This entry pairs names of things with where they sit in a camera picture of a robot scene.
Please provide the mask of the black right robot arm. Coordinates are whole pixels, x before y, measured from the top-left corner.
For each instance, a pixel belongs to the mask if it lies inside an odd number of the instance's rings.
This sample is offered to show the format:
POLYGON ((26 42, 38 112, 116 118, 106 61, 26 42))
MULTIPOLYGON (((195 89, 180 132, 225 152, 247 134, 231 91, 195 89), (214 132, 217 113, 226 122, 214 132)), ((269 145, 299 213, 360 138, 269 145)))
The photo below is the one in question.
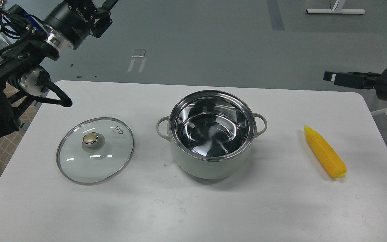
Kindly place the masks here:
POLYGON ((324 81, 353 89, 374 89, 377 98, 387 102, 387 69, 382 74, 325 71, 324 81))

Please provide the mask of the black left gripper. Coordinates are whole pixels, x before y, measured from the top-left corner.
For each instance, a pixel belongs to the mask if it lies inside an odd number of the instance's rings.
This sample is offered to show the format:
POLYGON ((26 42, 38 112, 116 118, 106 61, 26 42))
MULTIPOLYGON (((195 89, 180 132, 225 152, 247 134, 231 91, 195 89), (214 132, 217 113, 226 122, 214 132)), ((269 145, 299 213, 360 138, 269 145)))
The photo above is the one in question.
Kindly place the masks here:
POLYGON ((63 0, 47 15, 44 20, 46 27, 57 31, 76 50, 90 33, 100 38, 112 25, 111 10, 118 0, 106 0, 96 9, 92 0, 63 0))

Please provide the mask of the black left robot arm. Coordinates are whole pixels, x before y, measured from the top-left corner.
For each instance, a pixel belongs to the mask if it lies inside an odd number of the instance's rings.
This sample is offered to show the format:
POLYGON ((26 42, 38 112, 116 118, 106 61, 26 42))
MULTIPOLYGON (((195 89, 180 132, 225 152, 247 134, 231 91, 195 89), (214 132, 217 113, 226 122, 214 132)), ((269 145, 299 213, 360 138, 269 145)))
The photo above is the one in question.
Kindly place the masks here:
POLYGON ((19 119, 33 102, 72 106, 41 62, 58 60, 64 47, 75 50, 88 35, 100 38, 116 3, 63 0, 42 21, 19 5, 5 10, 0 0, 0 138, 19 131, 19 119))

